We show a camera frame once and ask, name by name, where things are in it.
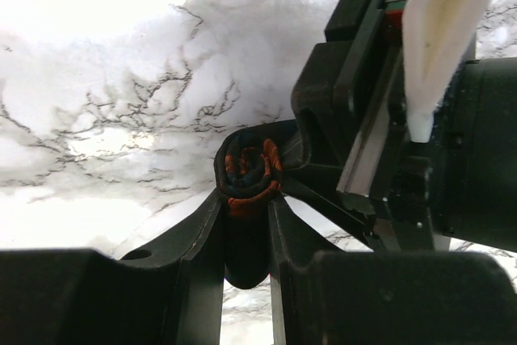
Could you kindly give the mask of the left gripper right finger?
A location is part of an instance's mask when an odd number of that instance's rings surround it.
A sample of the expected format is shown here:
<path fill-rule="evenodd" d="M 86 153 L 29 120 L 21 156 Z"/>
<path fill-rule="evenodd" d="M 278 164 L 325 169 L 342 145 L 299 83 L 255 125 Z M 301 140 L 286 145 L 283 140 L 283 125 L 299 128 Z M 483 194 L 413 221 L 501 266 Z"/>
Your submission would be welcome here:
<path fill-rule="evenodd" d="M 516 295 L 488 255 L 340 250 L 268 205 L 277 344 L 513 344 Z"/>

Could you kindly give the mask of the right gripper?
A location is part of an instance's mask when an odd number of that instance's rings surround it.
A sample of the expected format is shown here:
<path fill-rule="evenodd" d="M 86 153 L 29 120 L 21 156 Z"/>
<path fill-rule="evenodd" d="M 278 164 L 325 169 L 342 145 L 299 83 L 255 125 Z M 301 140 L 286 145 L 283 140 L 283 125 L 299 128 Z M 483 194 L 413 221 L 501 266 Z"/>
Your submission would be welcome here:
<path fill-rule="evenodd" d="M 285 162 L 282 192 L 372 250 L 514 250 L 516 59 L 478 59 L 469 42 L 430 140 L 412 141 L 407 2 L 338 1 L 292 90 L 301 159 Z"/>

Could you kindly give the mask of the black orange floral tie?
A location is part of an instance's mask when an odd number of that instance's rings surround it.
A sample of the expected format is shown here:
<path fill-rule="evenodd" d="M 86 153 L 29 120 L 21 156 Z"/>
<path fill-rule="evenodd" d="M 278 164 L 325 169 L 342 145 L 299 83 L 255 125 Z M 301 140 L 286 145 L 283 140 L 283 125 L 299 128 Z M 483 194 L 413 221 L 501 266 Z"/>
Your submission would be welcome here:
<path fill-rule="evenodd" d="M 236 288 L 254 288 L 269 274 L 268 206 L 284 180 L 280 147 L 296 133 L 293 120 L 243 128 L 228 135 L 216 152 L 225 278 Z"/>

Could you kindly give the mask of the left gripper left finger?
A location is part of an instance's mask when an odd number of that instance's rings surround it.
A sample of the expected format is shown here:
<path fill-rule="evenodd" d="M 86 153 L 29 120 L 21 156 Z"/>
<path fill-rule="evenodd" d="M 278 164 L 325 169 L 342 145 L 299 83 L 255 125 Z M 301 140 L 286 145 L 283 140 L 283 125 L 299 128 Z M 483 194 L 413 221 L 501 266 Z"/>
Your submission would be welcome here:
<path fill-rule="evenodd" d="M 4 344 L 216 344 L 224 258 L 216 193 L 115 260 L 91 249 L 1 253 Z"/>

